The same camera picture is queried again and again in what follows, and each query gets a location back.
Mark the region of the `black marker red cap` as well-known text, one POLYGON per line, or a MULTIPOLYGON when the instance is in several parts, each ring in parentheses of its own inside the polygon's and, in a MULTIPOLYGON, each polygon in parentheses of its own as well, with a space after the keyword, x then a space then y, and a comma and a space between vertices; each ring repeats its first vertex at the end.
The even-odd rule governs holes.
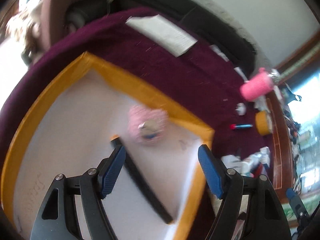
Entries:
POLYGON ((249 129, 252 128, 252 124, 231 124, 230 129, 231 130, 236 130, 236 129, 249 129))

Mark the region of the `pink fluffy pompom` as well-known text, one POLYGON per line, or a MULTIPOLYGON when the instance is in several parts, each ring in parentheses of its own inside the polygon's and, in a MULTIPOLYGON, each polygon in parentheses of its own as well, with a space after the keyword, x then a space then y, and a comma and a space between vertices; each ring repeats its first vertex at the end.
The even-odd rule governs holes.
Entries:
POLYGON ((162 139, 168 119, 163 109, 134 105, 129 110, 128 133, 136 143, 153 145, 162 139))

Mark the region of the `blue white small box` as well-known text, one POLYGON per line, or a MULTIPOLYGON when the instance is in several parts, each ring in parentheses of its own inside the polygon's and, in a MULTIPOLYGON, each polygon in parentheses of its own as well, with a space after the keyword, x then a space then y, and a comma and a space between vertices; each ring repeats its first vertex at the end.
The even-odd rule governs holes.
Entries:
POLYGON ((270 149, 265 146, 260 149, 261 157, 260 163, 264 166, 270 167, 270 149))

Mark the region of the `black long stick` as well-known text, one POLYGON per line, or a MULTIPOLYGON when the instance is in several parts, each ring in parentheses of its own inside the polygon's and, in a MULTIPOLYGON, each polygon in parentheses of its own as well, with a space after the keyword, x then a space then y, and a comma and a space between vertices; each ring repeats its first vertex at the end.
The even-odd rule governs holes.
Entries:
POLYGON ((163 220, 165 224, 170 224, 174 221, 171 214, 167 211, 162 202, 158 199, 153 189, 150 187, 146 179, 144 178, 142 172, 133 161, 131 154, 126 149, 124 143, 122 142, 120 136, 115 135, 111 139, 111 145, 115 148, 116 146, 123 146, 126 151, 126 159, 124 162, 124 167, 127 169, 131 179, 135 183, 136 187, 139 189, 141 194, 144 196, 145 200, 150 204, 153 211, 163 220))

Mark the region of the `white bottle green label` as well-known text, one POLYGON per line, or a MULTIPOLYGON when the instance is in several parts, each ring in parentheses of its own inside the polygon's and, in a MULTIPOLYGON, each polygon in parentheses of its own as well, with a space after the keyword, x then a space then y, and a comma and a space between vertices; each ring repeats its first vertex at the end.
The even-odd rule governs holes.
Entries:
POLYGON ((243 176, 250 174, 251 171, 259 165, 261 157, 262 157, 261 153, 254 153, 248 156, 247 158, 245 158, 241 162, 241 174, 243 176))

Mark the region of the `brown wooden cabinet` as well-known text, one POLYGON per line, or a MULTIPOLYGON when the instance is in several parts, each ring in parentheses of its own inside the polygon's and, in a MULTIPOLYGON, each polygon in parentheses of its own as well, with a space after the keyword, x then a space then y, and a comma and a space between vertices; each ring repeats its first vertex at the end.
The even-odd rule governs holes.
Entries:
POLYGON ((266 102, 273 122, 273 187, 280 202, 286 204, 289 202, 286 191, 293 187, 294 181, 290 134, 274 91, 266 95, 266 102))

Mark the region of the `white notepad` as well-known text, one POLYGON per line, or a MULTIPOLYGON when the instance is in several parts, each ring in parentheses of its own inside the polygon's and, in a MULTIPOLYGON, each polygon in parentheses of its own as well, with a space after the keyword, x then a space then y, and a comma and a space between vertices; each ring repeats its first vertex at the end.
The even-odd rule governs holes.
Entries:
POLYGON ((161 15, 130 17, 126 24, 156 42, 174 57, 183 55, 197 43, 197 39, 161 15))

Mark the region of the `maroon velvet bedspread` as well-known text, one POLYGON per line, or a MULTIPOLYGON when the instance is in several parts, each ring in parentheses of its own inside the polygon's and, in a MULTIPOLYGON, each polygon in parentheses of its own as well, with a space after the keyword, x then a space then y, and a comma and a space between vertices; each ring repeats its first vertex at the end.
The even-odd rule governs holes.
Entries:
MULTIPOLYGON (((126 24, 130 17, 159 15, 150 8, 134 8, 100 18, 52 46, 22 77, 1 110, 1 160, 3 170, 14 129, 33 101, 59 72, 82 54, 89 53, 128 71, 181 105, 214 130, 209 145, 217 157, 241 150, 247 156, 263 147, 255 128, 231 131, 230 124, 254 121, 255 109, 236 113, 243 102, 243 78, 231 62, 198 40, 186 53, 174 57, 156 42, 126 24)), ((2 217, 12 238, 21 237, 12 222, 2 217)))

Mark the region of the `pink knitted bottle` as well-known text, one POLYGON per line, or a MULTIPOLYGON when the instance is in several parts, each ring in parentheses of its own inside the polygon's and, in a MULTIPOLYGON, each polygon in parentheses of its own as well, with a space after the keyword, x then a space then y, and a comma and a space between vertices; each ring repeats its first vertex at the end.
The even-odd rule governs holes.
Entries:
POLYGON ((240 94, 249 102, 266 95, 274 89, 280 81, 280 74, 276 69, 260 68, 258 73, 240 87, 240 94))

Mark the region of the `white plush toy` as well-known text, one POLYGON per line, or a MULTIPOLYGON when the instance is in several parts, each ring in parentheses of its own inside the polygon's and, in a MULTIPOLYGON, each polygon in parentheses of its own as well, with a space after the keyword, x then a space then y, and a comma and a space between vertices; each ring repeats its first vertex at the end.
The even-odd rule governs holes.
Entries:
POLYGON ((259 96, 257 99, 255 99, 254 108, 257 109, 258 111, 266 111, 267 113, 270 113, 270 109, 266 101, 266 96, 262 95, 262 96, 259 96))

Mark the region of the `small white crumpled tissue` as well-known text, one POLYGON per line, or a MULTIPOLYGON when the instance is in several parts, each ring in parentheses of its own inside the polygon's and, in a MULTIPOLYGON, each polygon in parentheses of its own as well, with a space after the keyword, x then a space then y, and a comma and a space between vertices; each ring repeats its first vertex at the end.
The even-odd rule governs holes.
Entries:
POLYGON ((238 103, 236 105, 236 113, 239 115, 239 116, 243 116, 246 114, 246 105, 244 103, 238 103))

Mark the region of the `red foil snack bag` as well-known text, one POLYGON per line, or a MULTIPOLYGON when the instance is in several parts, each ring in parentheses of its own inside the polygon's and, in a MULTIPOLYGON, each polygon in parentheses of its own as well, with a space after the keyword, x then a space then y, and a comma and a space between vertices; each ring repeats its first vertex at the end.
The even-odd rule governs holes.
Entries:
POLYGON ((267 175, 263 164, 259 164, 257 168, 252 172, 254 178, 258 178, 260 175, 267 175))

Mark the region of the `black headboard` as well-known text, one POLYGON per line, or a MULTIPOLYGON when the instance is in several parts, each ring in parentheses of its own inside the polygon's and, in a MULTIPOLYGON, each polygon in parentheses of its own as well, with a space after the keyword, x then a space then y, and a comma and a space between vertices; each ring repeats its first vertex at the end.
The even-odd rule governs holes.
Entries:
POLYGON ((70 31, 76 31, 107 14, 137 7, 150 7, 217 46, 246 77, 254 72, 256 50, 253 45, 197 0, 81 0, 68 7, 65 24, 70 31))

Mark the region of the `yellow edged cardboard tray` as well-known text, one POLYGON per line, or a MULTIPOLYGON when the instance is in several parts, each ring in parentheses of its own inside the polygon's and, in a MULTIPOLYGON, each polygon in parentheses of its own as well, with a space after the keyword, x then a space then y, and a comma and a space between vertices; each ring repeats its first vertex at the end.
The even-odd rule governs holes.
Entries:
POLYGON ((214 130, 171 98, 128 71, 85 53, 41 90, 10 139, 1 175, 1 204, 18 234, 29 239, 44 196, 57 174, 78 176, 112 153, 119 136, 172 215, 165 223, 122 169, 103 200, 119 239, 186 239, 204 191, 197 152, 214 130), (155 145, 128 133, 134 105, 169 115, 155 145))

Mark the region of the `yellow tape roll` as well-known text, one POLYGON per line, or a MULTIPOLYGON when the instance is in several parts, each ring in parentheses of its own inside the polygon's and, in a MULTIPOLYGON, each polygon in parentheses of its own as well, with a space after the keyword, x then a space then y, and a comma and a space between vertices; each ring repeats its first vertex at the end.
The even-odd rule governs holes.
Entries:
POLYGON ((255 127, 261 136, 273 133, 273 122, 267 111, 260 111, 255 115, 255 127))

